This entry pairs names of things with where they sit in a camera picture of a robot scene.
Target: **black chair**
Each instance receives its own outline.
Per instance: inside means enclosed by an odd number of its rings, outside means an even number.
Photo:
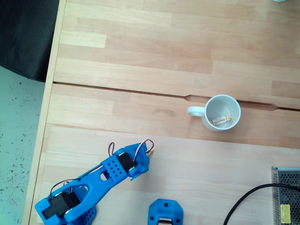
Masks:
[[[0,66],[45,81],[59,0],[0,0]]]

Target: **floor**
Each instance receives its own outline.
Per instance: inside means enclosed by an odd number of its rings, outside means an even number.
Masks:
[[[0,67],[0,218],[20,224],[45,84]]]

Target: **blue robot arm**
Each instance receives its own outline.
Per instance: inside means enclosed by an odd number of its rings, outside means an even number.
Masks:
[[[127,177],[133,180],[149,170],[147,146],[142,144],[135,155],[139,146],[138,143],[119,149],[99,165],[38,202],[35,209],[44,224],[90,224],[96,214],[95,205],[112,187]]]

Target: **food wrapper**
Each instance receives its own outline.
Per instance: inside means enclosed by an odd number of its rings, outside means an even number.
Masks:
[[[218,117],[214,120],[210,120],[210,123],[214,126],[216,125],[219,125],[219,124],[222,124],[222,123],[226,123],[228,121],[230,121],[233,117],[232,116],[221,116],[221,117]]]

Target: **yellow label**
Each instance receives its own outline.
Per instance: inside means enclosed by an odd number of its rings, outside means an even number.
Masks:
[[[280,205],[280,211],[281,211],[281,223],[290,224],[291,223],[290,205]]]

